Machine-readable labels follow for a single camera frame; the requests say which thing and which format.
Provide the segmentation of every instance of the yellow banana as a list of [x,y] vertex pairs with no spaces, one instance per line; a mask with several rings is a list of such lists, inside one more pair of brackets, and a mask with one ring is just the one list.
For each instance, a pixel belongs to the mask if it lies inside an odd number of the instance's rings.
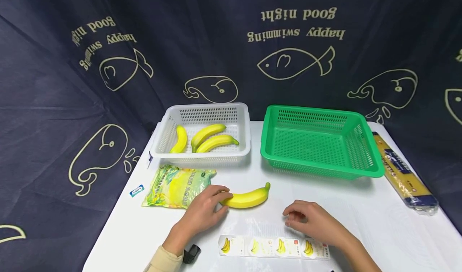
[[222,124],[216,124],[216,125],[210,125],[208,127],[205,127],[201,129],[191,140],[191,147],[192,152],[195,153],[197,148],[211,135],[215,135],[216,133],[222,132],[223,130],[226,129],[225,125]]
[[258,252],[258,241],[256,241],[255,239],[253,240],[253,246],[252,246],[252,250],[250,250],[253,254],[257,254]]
[[228,238],[225,239],[225,244],[223,245],[223,248],[221,249],[223,253],[228,253],[231,249],[230,241]]
[[284,242],[281,239],[279,239],[279,247],[276,251],[280,254],[284,254],[286,252],[286,246],[284,245]]
[[307,256],[311,256],[314,253],[313,246],[308,240],[305,240],[305,250],[303,251]]
[[232,198],[222,201],[221,204],[236,209],[255,207],[268,199],[270,187],[270,183],[266,183],[264,187],[256,189],[252,192],[245,194],[233,194]]
[[188,143],[188,135],[182,126],[176,126],[176,144],[170,150],[171,154],[183,153]]
[[212,138],[210,138],[207,141],[203,142],[203,144],[201,144],[197,148],[196,152],[197,153],[207,153],[208,151],[212,150],[213,148],[216,148],[218,146],[223,146],[223,145],[226,145],[226,144],[235,144],[236,146],[238,146],[239,142],[236,141],[230,135],[212,136]]

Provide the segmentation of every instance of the beige sleeve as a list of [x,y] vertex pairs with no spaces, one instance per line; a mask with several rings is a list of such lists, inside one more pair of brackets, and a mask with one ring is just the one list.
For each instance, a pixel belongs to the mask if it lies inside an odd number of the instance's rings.
[[160,246],[143,272],[178,272],[183,255],[176,256]]

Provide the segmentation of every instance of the white table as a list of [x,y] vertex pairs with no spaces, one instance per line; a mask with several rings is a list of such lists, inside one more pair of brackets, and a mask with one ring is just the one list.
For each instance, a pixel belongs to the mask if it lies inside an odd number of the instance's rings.
[[[330,261],[219,256],[218,238],[223,234],[290,235],[282,211],[294,199],[322,205],[363,242],[383,272],[462,271],[462,237],[441,209],[432,217],[417,214],[404,205],[385,177],[346,181],[275,172],[259,153],[262,124],[251,123],[249,160],[238,168],[217,168],[212,183],[245,193],[268,181],[271,190],[267,202],[247,210],[231,209],[218,227],[198,236],[193,243],[202,252],[194,265],[182,266],[184,271],[350,271],[333,247]],[[407,162],[383,126],[369,125]],[[141,207],[159,165],[159,159],[153,159],[147,168],[152,139],[97,239],[84,272],[143,271],[171,226],[182,217],[183,209]],[[132,198],[130,191],[140,184],[146,190]]]

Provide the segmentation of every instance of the green snack bag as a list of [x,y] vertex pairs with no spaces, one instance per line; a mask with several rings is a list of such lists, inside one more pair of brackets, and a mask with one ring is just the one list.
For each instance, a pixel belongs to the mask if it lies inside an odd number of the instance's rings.
[[216,170],[182,169],[163,165],[157,169],[151,189],[142,206],[164,206],[187,209],[192,200],[209,184]]

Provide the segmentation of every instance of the white plastic basket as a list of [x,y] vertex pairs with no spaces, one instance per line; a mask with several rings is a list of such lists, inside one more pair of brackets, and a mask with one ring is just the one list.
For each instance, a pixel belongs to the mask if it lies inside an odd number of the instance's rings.
[[[224,124],[226,129],[218,133],[233,136],[239,145],[214,148],[208,153],[192,153],[191,139],[206,126]],[[188,134],[185,153],[170,154],[176,144],[176,126],[183,126]],[[167,109],[158,126],[151,155],[168,159],[172,163],[238,163],[250,151],[250,117],[246,104],[201,104],[172,106]]]

